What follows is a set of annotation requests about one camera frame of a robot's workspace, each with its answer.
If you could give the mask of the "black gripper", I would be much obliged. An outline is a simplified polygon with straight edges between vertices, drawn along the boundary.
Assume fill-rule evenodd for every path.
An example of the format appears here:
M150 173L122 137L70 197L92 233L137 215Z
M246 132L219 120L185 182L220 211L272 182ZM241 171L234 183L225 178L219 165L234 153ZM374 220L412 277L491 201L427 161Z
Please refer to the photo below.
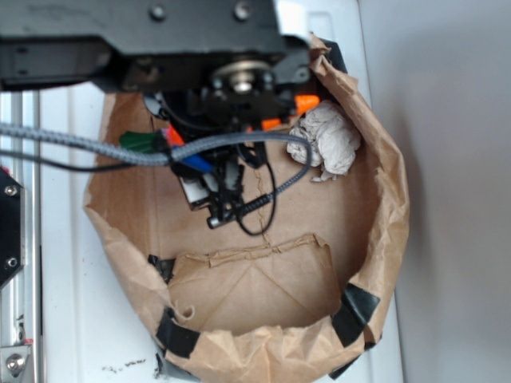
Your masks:
M239 132L297 111L295 90L277 83L266 62L238 61L214 70L197 89L145 93L146 108L173 127L190 132Z

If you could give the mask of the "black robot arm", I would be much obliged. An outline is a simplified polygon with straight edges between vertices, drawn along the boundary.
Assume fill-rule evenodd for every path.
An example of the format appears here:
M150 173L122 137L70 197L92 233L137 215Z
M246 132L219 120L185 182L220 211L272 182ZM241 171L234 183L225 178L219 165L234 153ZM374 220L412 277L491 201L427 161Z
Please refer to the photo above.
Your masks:
M309 45L271 1L4 1L1 88L143 93L186 136L297 111Z

